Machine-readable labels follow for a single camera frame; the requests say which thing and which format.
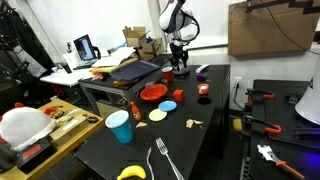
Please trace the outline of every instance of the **black table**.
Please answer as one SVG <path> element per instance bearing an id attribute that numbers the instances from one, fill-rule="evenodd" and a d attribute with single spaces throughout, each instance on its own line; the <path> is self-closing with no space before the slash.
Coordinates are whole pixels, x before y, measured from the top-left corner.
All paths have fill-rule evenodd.
<path id="1" fill-rule="evenodd" d="M 155 139 L 161 137 L 166 144 L 169 155 L 185 179 L 201 179 L 205 161 L 210 155 L 221 155 L 225 129 L 227 128 L 230 90 L 230 66 L 209 66 L 207 72 L 210 85 L 209 95 L 212 102 L 208 105 L 197 103 L 198 82 L 195 70 L 199 66 L 191 66 L 191 73 L 185 77 L 175 78 L 173 84 L 167 84 L 168 93 L 163 100 L 172 100 L 175 89 L 183 89 L 185 100 L 178 102 L 175 111 L 168 113 L 166 119 L 152 122 L 149 112 L 156 105 L 136 100 L 137 106 L 148 125 L 134 128 L 136 123 L 130 113 L 130 123 L 134 131 L 134 139 L 129 144 L 120 144 L 108 128 L 103 128 L 88 139 L 88 142 L 76 152 L 76 156 L 104 179 L 116 179 L 121 171 L 130 165 L 138 164 L 147 172 L 146 155 L 150 147 L 151 165 L 156 180 L 176 179 L 165 156 L 156 146 Z M 202 127 L 188 129 L 186 120 L 203 121 Z"/>
<path id="2" fill-rule="evenodd" d="M 171 54 L 161 54 L 150 60 L 150 62 L 162 67 L 166 65 L 169 57 L 171 57 Z M 119 97 L 123 96 L 128 102 L 130 102 L 134 99 L 134 97 L 136 97 L 136 92 L 144 87 L 146 83 L 155 80 L 157 81 L 161 77 L 161 70 L 157 70 L 156 72 L 139 79 L 136 83 L 121 87 L 114 87 L 113 82 L 115 80 L 110 77 L 106 78 L 104 81 L 99 79 L 92 80 L 92 78 L 81 79 L 79 80 L 79 84 L 93 108 L 93 113 L 99 115 L 99 108 L 96 104 L 98 98 L 94 94 L 95 91 L 104 92 L 104 96 L 106 97 L 105 100 L 108 101 L 108 104 L 112 106 L 119 106 L 119 104 L 116 103 Z"/>
<path id="3" fill-rule="evenodd" d="M 320 178 L 320 140 L 297 140 L 292 134 L 296 127 L 317 127 L 317 125 L 303 119 L 295 112 L 294 105 L 288 103 L 288 96 L 302 96 L 307 88 L 305 81 L 255 80 L 254 88 L 275 93 L 275 99 L 254 102 L 252 115 L 254 118 L 265 120 L 282 127 L 280 135 L 272 136 L 272 140 L 263 134 L 263 126 L 252 126 L 250 145 L 250 174 L 253 179 L 293 179 L 290 175 L 276 168 L 274 163 L 261 158 L 257 151 L 257 144 L 263 142 L 273 149 L 279 159 L 284 160 L 308 179 Z M 297 143 L 314 149 L 284 143 Z"/>

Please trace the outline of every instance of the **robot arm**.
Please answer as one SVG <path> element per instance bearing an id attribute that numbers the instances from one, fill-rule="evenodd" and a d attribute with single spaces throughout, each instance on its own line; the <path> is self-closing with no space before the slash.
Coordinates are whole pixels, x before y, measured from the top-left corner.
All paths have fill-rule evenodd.
<path id="1" fill-rule="evenodd" d="M 169 0 L 166 7 L 161 11 L 159 24 L 160 28 L 166 33 L 179 31 L 183 27 L 191 24 L 191 19 L 186 18 L 180 10 L 186 0 Z"/>
<path id="2" fill-rule="evenodd" d="M 160 28 L 168 34 L 168 41 L 172 52 L 170 62 L 174 68 L 175 74 L 186 74 L 189 72 L 186 61 L 188 52 L 183 51 L 183 46 L 188 45 L 196 39 L 200 33 L 200 27 L 197 20 L 193 17 L 191 9 L 184 7 L 186 0 L 168 0 L 166 7 L 161 11 L 159 18 Z M 197 26 L 197 33 L 189 35 L 187 39 L 182 39 L 180 30 L 190 24 Z"/>

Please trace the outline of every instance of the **orange bowl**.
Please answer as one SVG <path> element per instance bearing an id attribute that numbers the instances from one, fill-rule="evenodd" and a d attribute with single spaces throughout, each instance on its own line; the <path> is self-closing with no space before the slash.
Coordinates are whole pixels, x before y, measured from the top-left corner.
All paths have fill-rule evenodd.
<path id="1" fill-rule="evenodd" d="M 146 87 L 140 93 L 140 98 L 145 101 L 158 102 L 168 92 L 168 88 L 163 84 L 154 84 Z"/>

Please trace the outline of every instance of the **silver fork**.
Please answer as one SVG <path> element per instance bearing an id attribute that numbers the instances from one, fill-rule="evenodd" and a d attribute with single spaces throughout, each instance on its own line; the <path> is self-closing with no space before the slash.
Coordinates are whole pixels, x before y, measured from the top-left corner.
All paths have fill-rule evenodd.
<path id="1" fill-rule="evenodd" d="M 163 141 L 161 138 L 156 139 L 158 148 L 161 152 L 162 155 L 167 156 L 168 161 L 173 169 L 173 172 L 176 174 L 177 179 L 178 180 L 184 180 L 183 176 L 181 175 L 181 173 L 179 172 L 178 168 L 176 167 L 176 165 L 174 165 L 174 163 L 172 162 L 172 160 L 170 159 L 169 155 L 168 155 L 168 149 L 167 147 L 164 145 Z"/>
<path id="2" fill-rule="evenodd" d="M 148 154 L 147 154 L 147 164 L 148 164 L 149 169 L 150 169 L 151 179 L 154 180 L 154 175 L 153 175 L 152 167 L 151 167 L 151 164 L 150 164 L 150 162 L 149 162 L 150 154 L 151 154 L 151 147 L 149 148 Z"/>

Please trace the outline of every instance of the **cardboard box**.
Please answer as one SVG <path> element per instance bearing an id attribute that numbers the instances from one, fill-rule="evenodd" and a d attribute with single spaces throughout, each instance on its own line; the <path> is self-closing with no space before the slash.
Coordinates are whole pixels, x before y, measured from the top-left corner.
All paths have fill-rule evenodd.
<path id="1" fill-rule="evenodd" d="M 99 109 L 100 117 L 102 117 L 103 119 L 106 119 L 110 114 L 116 111 L 122 110 L 102 102 L 97 102 L 97 106 Z"/>
<path id="2" fill-rule="evenodd" d="M 252 5 L 260 4 L 253 0 Z M 281 32 L 267 8 L 246 13 L 247 2 L 229 6 L 228 54 L 244 55 L 310 49 L 319 14 L 303 15 L 303 8 L 289 8 L 288 3 L 270 6 L 274 19 L 292 43 Z"/>
<path id="3" fill-rule="evenodd" d="M 61 146 L 67 141 L 69 141 L 73 136 L 78 134 L 82 129 L 84 129 L 89 122 L 85 117 L 76 116 L 71 121 L 61 126 L 57 130 L 53 131 L 49 138 L 52 140 L 51 143 L 56 146 Z"/>
<path id="4" fill-rule="evenodd" d="M 123 35 L 126 38 L 128 47 L 140 47 L 142 44 L 147 42 L 147 33 L 145 27 L 125 27 L 123 30 Z"/>
<path id="5" fill-rule="evenodd" d="M 139 56 L 142 60 L 150 60 L 160 55 L 164 51 L 163 42 L 161 38 L 156 38 L 152 42 L 143 44 L 138 50 Z"/>

